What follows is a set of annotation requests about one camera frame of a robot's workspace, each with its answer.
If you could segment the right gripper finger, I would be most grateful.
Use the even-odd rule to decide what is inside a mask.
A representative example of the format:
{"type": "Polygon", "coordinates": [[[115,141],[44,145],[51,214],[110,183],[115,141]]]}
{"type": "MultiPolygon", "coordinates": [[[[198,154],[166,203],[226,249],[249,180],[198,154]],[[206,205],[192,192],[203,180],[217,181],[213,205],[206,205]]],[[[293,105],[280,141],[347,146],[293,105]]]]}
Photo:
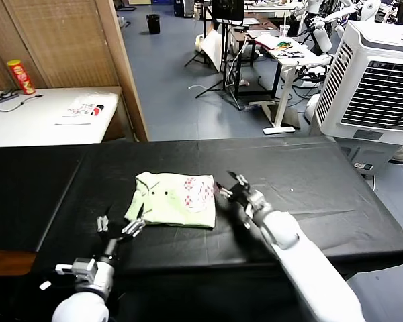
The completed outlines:
{"type": "Polygon", "coordinates": [[[235,173],[233,171],[227,171],[227,173],[244,189],[249,188],[249,183],[242,174],[235,173]]]}
{"type": "Polygon", "coordinates": [[[214,183],[214,192],[216,195],[221,195],[225,199],[229,199],[232,197],[232,192],[227,188],[223,187],[219,182],[214,183]]]}

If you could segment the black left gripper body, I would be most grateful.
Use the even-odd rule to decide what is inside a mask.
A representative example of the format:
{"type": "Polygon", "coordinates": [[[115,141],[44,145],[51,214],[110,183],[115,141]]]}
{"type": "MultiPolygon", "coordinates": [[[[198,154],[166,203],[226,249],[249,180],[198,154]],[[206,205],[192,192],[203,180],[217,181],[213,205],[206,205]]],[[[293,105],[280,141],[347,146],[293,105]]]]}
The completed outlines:
{"type": "Polygon", "coordinates": [[[116,224],[109,224],[107,230],[99,232],[102,242],[99,253],[99,261],[109,265],[116,265],[120,246],[128,240],[128,236],[122,233],[122,227],[116,224]]]}

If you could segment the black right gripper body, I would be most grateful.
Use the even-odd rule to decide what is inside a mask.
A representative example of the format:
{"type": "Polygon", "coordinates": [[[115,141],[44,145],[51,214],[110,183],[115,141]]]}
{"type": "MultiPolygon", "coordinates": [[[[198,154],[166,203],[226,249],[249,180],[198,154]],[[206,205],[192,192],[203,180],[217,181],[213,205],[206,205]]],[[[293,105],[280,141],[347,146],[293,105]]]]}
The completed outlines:
{"type": "Polygon", "coordinates": [[[255,208],[255,190],[251,188],[249,183],[236,183],[228,189],[228,194],[231,201],[239,203],[243,208],[246,209],[248,205],[250,205],[252,209],[255,208]]]}

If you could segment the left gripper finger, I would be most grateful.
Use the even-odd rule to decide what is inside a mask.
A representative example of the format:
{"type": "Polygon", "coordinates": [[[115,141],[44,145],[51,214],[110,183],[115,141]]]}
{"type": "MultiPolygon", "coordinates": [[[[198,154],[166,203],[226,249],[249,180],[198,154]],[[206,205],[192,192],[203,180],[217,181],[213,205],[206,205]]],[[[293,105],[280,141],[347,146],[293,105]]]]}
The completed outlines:
{"type": "Polygon", "coordinates": [[[110,212],[110,209],[111,209],[111,205],[109,205],[106,208],[106,210],[105,210],[103,215],[97,217],[97,231],[98,232],[108,232],[108,230],[109,230],[109,228],[108,228],[108,225],[109,225],[108,214],[110,212]]]}
{"type": "Polygon", "coordinates": [[[125,226],[121,234],[124,237],[136,237],[145,227],[146,222],[144,220],[144,203],[142,204],[140,210],[135,219],[132,219],[127,226],[125,226]]]}

